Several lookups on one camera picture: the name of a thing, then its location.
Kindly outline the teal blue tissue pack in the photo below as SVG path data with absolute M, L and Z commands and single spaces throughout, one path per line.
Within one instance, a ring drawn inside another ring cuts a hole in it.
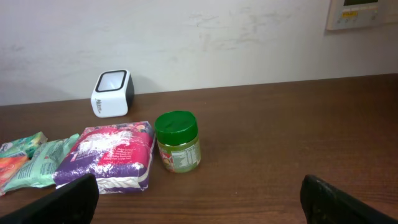
M 17 157 L 27 156 L 32 158 L 34 152 L 44 143 L 48 138 L 43 132 L 38 132 L 32 136 L 17 139 L 1 145 L 1 158 L 3 157 Z

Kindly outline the orange tissue pack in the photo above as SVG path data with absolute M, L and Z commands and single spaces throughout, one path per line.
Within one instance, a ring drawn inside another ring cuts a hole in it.
M 1 158 L 1 196 L 6 193 L 6 184 L 28 160 L 27 155 Z

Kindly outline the red purple tissue package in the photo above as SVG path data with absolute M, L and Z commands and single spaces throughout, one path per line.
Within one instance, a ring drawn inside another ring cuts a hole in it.
M 154 146 L 148 121 L 86 128 L 54 172 L 56 188 L 93 174 L 100 194 L 144 191 Z

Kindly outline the green lid jar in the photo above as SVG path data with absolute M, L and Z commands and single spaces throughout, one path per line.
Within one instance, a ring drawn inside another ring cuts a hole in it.
M 174 173 L 195 169 L 201 161 L 198 124 L 190 111 L 170 111 L 160 115 L 155 134 L 165 168 Z

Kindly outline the teal wet wipes pack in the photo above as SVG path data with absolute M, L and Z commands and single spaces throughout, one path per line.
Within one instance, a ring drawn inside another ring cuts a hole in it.
M 16 174 L 1 187 L 1 195 L 26 187 L 44 188 L 54 185 L 53 174 L 80 137 L 74 134 L 66 139 L 46 142 L 33 154 Z

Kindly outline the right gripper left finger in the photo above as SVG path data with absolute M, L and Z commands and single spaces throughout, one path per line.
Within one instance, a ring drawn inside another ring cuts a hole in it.
M 51 194 L 1 217 L 1 224 L 90 223 L 98 199 L 95 176 L 85 174 Z

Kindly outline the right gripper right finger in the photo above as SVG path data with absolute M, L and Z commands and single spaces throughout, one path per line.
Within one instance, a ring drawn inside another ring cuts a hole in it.
M 300 203 L 308 224 L 397 224 L 396 219 L 314 175 L 304 177 Z

